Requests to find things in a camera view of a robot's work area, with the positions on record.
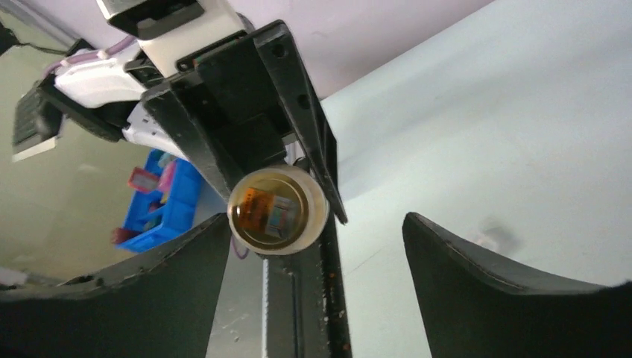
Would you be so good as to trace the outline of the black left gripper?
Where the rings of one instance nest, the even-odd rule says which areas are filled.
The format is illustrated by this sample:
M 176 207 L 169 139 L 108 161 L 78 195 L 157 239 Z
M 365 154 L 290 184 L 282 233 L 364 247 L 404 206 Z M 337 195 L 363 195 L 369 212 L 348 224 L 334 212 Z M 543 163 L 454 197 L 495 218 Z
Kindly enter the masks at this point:
M 337 140 L 284 21 L 202 45 L 174 64 L 173 87 L 148 89 L 142 106 L 223 201 L 243 176 L 284 162 L 292 129 L 332 211 L 348 222 Z

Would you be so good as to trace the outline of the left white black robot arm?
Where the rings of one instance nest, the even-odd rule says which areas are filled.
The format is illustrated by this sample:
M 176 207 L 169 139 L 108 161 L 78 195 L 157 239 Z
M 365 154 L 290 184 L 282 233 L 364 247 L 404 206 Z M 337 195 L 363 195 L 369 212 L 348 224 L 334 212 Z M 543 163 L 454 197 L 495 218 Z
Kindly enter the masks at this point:
M 77 41 L 19 100 L 15 158 L 53 143 L 64 119 L 109 142 L 188 160 L 222 198 L 297 142 L 327 204 L 347 222 L 335 137 L 284 21 L 249 30 L 236 14 L 149 20 L 111 48 Z

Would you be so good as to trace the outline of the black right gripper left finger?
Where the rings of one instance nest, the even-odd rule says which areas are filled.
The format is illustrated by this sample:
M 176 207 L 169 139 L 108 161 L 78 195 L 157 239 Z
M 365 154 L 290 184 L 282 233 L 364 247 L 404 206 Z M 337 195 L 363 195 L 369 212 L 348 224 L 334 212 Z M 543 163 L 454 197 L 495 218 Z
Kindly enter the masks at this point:
M 204 357 L 230 250 L 218 214 L 58 286 L 1 293 L 3 357 Z

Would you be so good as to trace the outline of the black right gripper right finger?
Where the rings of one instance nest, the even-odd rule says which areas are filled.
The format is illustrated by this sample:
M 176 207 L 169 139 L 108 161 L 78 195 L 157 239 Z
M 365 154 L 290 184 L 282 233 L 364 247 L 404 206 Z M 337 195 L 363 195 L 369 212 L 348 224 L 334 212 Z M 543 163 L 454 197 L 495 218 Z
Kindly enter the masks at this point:
M 631 283 L 524 265 L 418 213 L 402 236 L 433 357 L 629 357 Z

